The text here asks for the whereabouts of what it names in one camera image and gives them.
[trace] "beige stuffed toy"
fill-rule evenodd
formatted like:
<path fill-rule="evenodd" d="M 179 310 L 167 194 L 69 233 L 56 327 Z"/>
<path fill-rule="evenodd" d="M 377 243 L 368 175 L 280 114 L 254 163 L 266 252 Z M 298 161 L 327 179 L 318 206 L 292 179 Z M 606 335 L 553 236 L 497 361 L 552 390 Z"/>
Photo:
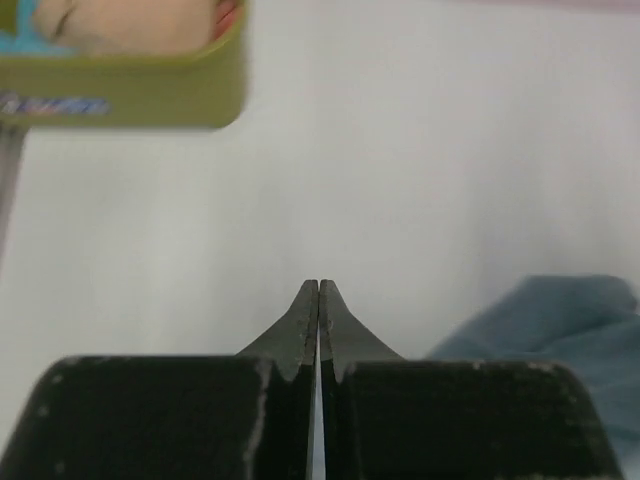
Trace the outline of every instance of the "beige stuffed toy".
<path fill-rule="evenodd" d="M 40 0 L 34 27 L 90 55 L 172 55 L 206 46 L 215 0 Z"/>

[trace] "bin label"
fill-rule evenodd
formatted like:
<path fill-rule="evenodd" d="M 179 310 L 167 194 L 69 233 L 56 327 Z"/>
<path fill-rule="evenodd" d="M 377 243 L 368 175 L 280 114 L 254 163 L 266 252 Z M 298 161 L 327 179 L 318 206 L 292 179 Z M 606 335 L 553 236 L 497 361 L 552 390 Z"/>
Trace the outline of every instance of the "bin label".
<path fill-rule="evenodd" d="M 28 97 L 8 90 L 0 90 L 0 113 L 5 115 L 106 115 L 109 103 L 101 98 Z"/>

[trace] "white surface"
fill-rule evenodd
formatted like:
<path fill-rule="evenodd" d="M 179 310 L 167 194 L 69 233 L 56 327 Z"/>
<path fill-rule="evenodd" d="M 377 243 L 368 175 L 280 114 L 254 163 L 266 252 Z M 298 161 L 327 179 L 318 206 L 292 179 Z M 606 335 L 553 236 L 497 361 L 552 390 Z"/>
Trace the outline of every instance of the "white surface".
<path fill-rule="evenodd" d="M 216 132 L 33 132 L 0 277 L 0 438 L 82 352 L 233 352 L 307 277 L 403 354 L 522 275 L 640 283 L 640 17 L 270 0 Z"/>

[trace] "blue object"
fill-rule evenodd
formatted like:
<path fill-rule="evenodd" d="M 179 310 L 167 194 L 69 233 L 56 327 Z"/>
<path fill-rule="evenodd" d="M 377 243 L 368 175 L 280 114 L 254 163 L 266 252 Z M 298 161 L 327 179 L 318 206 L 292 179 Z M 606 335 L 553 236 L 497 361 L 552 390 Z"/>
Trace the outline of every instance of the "blue object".
<path fill-rule="evenodd" d="M 587 387 L 624 466 L 635 463 L 640 453 L 636 307 L 630 287 L 615 277 L 533 277 L 462 326 L 428 358 L 564 364 Z"/>
<path fill-rule="evenodd" d="M 19 0 L 17 36 L 0 32 L 0 53 L 4 55 L 71 55 L 72 49 L 51 45 L 33 28 L 31 17 L 39 0 Z"/>

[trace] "plastic box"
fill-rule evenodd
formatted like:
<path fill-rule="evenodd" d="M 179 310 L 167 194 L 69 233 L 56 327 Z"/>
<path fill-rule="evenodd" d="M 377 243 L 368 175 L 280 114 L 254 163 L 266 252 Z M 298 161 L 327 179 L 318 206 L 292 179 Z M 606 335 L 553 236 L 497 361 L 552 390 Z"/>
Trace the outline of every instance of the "plastic box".
<path fill-rule="evenodd" d="M 0 1 L 13 32 L 17 0 Z M 0 122 L 20 126 L 223 127 L 247 94 L 246 1 L 231 29 L 189 55 L 0 57 Z"/>

